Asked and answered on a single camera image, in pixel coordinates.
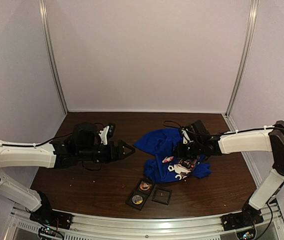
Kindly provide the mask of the blue printed t-shirt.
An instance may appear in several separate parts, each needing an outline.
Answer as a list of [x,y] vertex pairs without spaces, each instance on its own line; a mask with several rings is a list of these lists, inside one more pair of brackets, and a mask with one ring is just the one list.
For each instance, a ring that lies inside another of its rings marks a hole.
[[177,143],[182,137],[177,129],[158,129],[143,135],[134,147],[154,158],[144,163],[144,175],[156,184],[181,181],[188,176],[205,178],[212,171],[210,164],[204,163],[205,156],[195,159],[182,159],[174,156]]

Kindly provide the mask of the small round badge brooch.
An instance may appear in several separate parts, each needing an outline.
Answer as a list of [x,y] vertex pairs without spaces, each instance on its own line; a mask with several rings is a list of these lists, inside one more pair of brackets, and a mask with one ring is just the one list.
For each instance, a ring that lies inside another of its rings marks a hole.
[[143,197],[141,195],[139,195],[139,194],[135,194],[131,198],[132,203],[135,204],[135,205],[142,204],[143,200],[144,200]]

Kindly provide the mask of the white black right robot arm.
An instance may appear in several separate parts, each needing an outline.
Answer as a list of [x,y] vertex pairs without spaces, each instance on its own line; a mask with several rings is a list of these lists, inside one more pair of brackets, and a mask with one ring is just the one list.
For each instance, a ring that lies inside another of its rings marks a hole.
[[242,211],[257,213],[284,185],[284,121],[260,128],[211,134],[202,121],[179,128],[182,142],[177,145],[180,159],[243,153],[253,157],[269,157],[271,168],[257,189],[244,204]]

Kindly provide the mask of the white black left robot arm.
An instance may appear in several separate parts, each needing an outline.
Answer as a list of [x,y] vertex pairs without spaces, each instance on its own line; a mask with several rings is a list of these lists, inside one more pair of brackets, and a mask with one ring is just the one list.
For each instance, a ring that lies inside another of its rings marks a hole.
[[49,213],[51,205],[45,194],[28,189],[15,181],[1,168],[6,167],[42,167],[47,169],[65,169],[89,161],[108,164],[123,160],[135,153],[134,147],[119,140],[114,143],[116,125],[109,123],[99,130],[97,125],[89,122],[74,126],[73,132],[43,143],[14,143],[0,140],[0,194],[30,212]]

